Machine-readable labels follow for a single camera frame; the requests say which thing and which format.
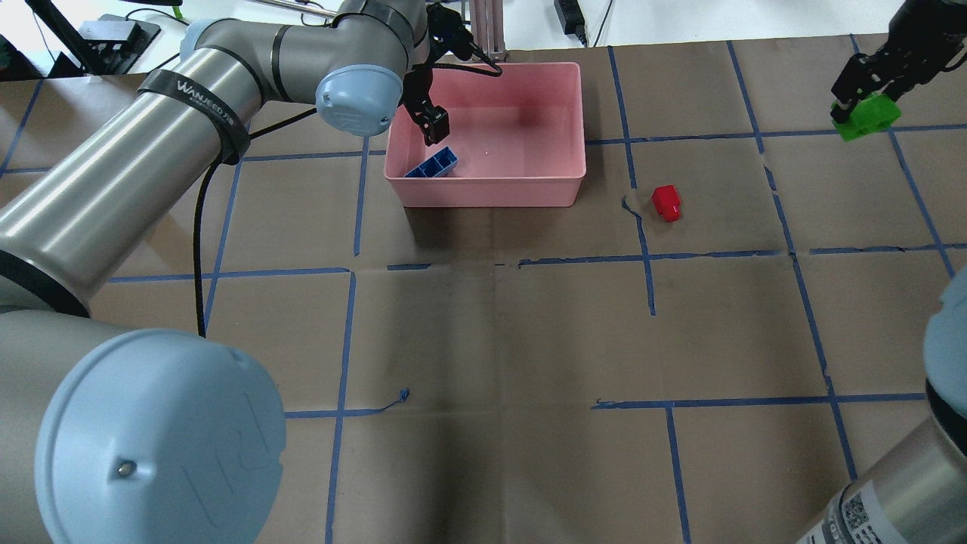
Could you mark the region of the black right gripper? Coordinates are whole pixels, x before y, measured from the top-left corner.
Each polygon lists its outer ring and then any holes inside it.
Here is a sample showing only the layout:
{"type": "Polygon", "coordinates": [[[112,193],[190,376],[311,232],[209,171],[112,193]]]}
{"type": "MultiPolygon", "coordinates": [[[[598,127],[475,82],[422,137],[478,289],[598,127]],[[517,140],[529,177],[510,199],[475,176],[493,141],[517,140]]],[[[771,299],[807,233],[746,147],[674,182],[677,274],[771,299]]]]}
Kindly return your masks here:
{"type": "Polygon", "coordinates": [[[888,37],[873,54],[854,54],[833,83],[831,117],[846,123],[860,102],[883,93],[894,102],[939,73],[965,63],[964,1],[905,1],[888,24],[888,37]]]}

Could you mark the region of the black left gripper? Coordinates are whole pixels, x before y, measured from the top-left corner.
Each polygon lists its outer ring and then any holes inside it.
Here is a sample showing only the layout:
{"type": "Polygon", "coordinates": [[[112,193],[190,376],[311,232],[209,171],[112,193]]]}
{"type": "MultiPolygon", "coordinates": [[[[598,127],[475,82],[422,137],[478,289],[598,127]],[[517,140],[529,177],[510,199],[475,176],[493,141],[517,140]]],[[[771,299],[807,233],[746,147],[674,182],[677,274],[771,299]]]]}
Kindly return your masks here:
{"type": "Polygon", "coordinates": [[[420,128],[425,146],[442,144],[450,135],[450,117],[431,102],[433,72],[459,71],[500,77],[503,69],[476,43],[462,15],[442,4],[426,6],[428,54],[408,72],[408,114],[420,128]]]}

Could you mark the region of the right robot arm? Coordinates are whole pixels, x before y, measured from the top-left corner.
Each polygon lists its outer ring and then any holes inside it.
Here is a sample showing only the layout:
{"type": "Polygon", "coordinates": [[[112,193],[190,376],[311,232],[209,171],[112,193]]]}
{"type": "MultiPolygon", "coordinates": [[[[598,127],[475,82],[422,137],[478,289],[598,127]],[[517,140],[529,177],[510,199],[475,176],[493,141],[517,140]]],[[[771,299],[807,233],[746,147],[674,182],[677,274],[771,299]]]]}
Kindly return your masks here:
{"type": "MultiPolygon", "coordinates": [[[[909,90],[965,61],[963,1],[905,1],[874,53],[833,83],[843,141],[890,128],[909,90]]],[[[953,276],[923,339],[928,417],[837,492],[802,543],[963,543],[966,533],[966,273],[953,276]]]]}

